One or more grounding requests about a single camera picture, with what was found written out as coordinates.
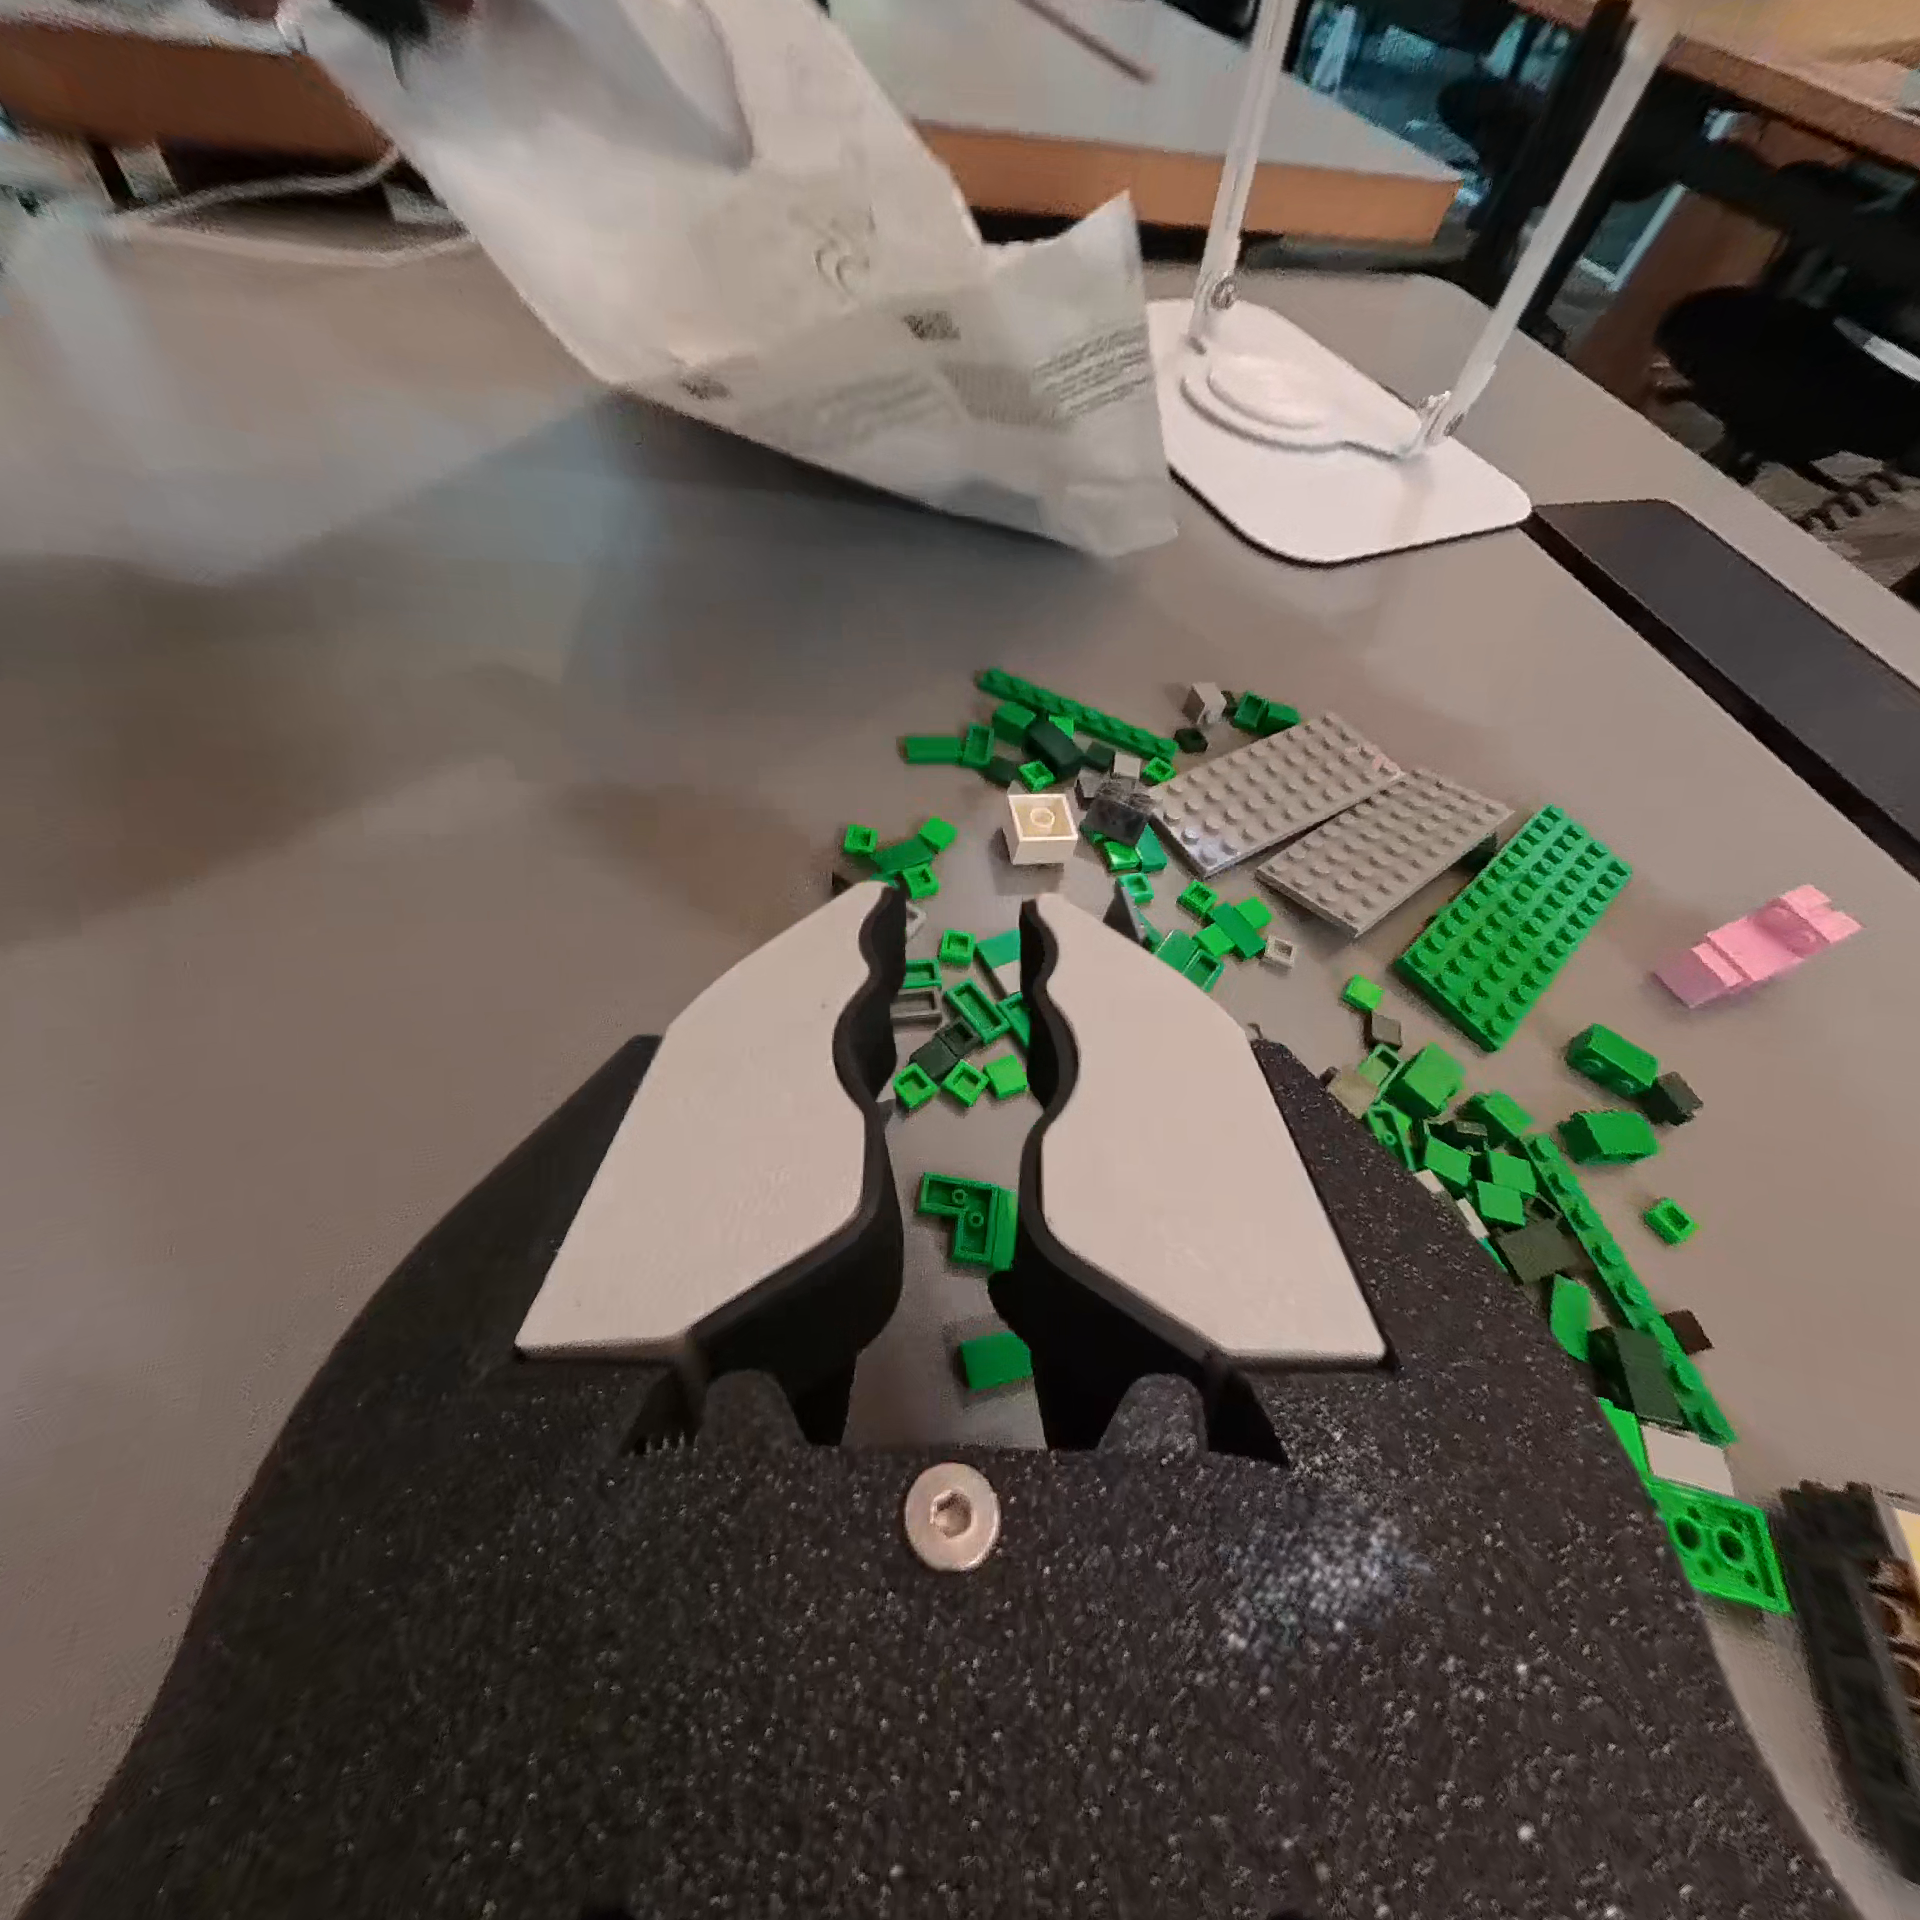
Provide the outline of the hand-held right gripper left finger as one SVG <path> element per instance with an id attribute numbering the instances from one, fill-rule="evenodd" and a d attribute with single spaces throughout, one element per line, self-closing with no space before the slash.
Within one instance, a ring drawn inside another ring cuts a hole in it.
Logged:
<path id="1" fill-rule="evenodd" d="M 835 1446 L 903 1294 L 883 1092 L 906 899 L 864 881 L 751 952 L 658 1038 L 515 1349 L 640 1361 L 692 1400 L 775 1378 Z"/>

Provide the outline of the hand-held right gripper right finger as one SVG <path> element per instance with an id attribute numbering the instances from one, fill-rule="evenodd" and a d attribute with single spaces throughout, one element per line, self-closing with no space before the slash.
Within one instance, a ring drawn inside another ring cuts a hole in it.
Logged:
<path id="1" fill-rule="evenodd" d="M 1384 1332 L 1260 1044 L 1124 921 L 1021 906 L 1040 1114 L 992 1300 L 1026 1344 L 1047 1450 L 1095 1450 L 1168 1376 L 1214 1450 L 1278 1451 L 1260 1385 L 1373 1373 Z"/>

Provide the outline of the pile of green toy bricks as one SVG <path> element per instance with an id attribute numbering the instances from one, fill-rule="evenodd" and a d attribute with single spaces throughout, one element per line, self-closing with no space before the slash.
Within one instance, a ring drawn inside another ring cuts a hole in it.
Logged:
<path id="1" fill-rule="evenodd" d="M 975 673 L 975 688 L 997 700 L 992 721 L 962 733 L 903 736 L 903 762 L 965 766 L 1006 793 L 1064 790 L 1069 778 L 1136 782 L 1154 808 L 1160 784 L 1199 764 L 1179 766 L 1178 757 L 1208 744 L 1202 726 L 1174 736 L 1134 726 L 995 665 Z M 1227 714 L 1251 744 L 1303 723 L 1296 709 L 1255 693 L 1191 696 L 1199 714 Z M 1085 787 L 1085 832 L 1119 881 L 1123 902 L 1151 906 L 1149 875 L 1166 869 L 1168 851 L 1154 822 L 1096 825 L 1092 812 L 1103 790 Z M 1179 909 L 1191 929 L 1147 929 L 1144 944 L 1202 993 L 1231 958 L 1283 958 L 1261 900 L 1230 900 L 1208 877 L 1192 875 Z M 1468 1092 L 1464 1067 L 1444 1044 L 1408 1050 L 1383 993 L 1368 976 L 1346 980 L 1342 998 L 1365 1018 L 1368 1046 L 1355 1067 L 1333 1077 L 1331 1090 L 1392 1160 L 1463 1213 L 1516 1283 L 1546 1292 L 1555 1337 L 1600 1372 L 1600 1410 L 1648 1481 L 1686 1582 L 1709 1598 L 1784 1617 L 1791 1601 L 1765 1514 L 1706 1478 L 1724 1468 L 1736 1435 L 1695 1369 L 1678 1317 L 1656 1309 L 1578 1179 L 1578 1169 L 1653 1160 L 1656 1128 L 1692 1116 L 1688 1083 L 1660 1072 L 1612 1026 L 1591 1024 L 1574 1035 L 1567 1062 L 1623 1105 L 1574 1112 L 1547 1131 L 1502 1090 Z"/>

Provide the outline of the white printed paper bag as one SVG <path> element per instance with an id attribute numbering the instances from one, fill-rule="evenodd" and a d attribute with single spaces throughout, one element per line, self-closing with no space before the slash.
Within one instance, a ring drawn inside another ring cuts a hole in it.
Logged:
<path id="1" fill-rule="evenodd" d="M 600 381 L 935 512 L 1174 538 L 1136 213 L 992 245 L 819 5 L 277 21 Z"/>

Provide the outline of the grey desk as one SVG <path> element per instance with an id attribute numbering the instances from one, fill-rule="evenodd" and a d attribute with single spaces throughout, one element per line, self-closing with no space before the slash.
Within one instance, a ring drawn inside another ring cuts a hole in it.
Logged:
<path id="1" fill-rule="evenodd" d="M 1595 1182 L 1699 1313 L 1748 1497 L 1915 1496 L 1915 881 L 1524 534 L 1333 572 L 1182 496 L 1091 562 L 595 390 L 484 260 L 38 238 L 5 310 L 5 1915 L 154 1702 L 207 1558 L 378 1283 L 624 1038 L 806 912 L 1004 665 L 1196 681 L 1634 864 L 1492 1062 L 1603 1020 L 1693 1080 Z M 1650 971 L 1802 888 L 1850 941 L 1688 1011 Z"/>

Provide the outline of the white desk lamp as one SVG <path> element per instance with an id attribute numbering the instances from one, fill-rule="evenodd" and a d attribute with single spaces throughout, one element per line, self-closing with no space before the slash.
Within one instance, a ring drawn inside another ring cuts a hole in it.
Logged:
<path id="1" fill-rule="evenodd" d="M 1478 337 L 1446 386 L 1408 406 L 1279 314 L 1237 292 L 1240 226 L 1294 3 L 1260 6 L 1207 245 L 1187 301 L 1144 308 L 1173 475 L 1244 542 L 1310 566 L 1376 560 L 1520 525 L 1528 496 L 1456 444 L 1679 33 L 1682 5 L 1626 5 L 1621 65 Z"/>

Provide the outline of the large green toy baseplate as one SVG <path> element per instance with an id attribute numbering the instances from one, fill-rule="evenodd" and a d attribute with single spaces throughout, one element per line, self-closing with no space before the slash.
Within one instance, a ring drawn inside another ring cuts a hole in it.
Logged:
<path id="1" fill-rule="evenodd" d="M 1500 1052 L 1632 881 L 1562 808 L 1542 808 L 1438 912 L 1392 971 L 1483 1052 Z"/>

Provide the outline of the pink toy brick pig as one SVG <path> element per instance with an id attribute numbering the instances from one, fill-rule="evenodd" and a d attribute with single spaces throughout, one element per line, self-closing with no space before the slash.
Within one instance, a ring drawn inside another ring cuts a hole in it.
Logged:
<path id="1" fill-rule="evenodd" d="M 1650 978 L 1693 1011 L 1787 976 L 1861 929 L 1822 890 L 1802 884 L 1669 955 Z"/>

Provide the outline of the wood edged table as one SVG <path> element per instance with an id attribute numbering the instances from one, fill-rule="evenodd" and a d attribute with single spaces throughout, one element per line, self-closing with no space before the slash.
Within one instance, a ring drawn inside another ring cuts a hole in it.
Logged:
<path id="1" fill-rule="evenodd" d="M 1166 5 L 835 3 L 831 22 L 973 210 L 1205 232 L 1251 57 Z M 1283 77 L 1246 236 L 1424 245 L 1460 178 Z"/>

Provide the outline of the black toy brick assembly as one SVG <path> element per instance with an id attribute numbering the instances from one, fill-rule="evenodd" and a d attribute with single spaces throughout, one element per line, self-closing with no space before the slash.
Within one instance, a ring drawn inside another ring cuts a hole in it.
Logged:
<path id="1" fill-rule="evenodd" d="M 1802 1481 L 1774 1522 L 1807 1674 L 1867 1833 L 1915 1880 L 1915 1508 L 1863 1481 Z"/>

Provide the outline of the black office chair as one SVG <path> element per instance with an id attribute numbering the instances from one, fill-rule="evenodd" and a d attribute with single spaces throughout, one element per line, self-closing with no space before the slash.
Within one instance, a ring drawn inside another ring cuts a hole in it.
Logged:
<path id="1" fill-rule="evenodd" d="M 1654 326 L 1684 394 L 1718 424 L 1718 465 L 1812 477 L 1847 456 L 1912 477 L 1915 177 L 1872 186 L 1855 166 L 1699 146 L 1682 181 L 1781 243 L 1757 283 L 1686 294 Z"/>

